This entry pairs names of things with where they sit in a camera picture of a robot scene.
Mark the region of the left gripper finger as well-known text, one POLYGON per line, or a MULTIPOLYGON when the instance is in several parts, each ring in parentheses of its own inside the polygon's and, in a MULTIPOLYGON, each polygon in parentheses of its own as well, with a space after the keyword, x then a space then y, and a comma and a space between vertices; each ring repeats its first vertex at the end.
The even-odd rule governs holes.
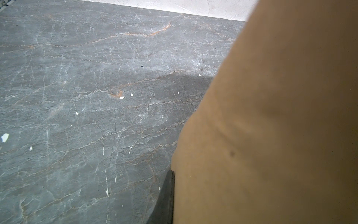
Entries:
POLYGON ((172 224, 174 210, 175 173, 169 170, 147 224, 172 224))

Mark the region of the brown cardboard box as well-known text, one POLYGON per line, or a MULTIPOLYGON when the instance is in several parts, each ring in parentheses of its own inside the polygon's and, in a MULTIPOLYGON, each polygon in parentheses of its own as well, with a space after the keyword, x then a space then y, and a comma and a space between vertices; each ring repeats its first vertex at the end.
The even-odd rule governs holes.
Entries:
POLYGON ((171 168, 176 224, 357 223, 357 1, 259 1, 171 168))

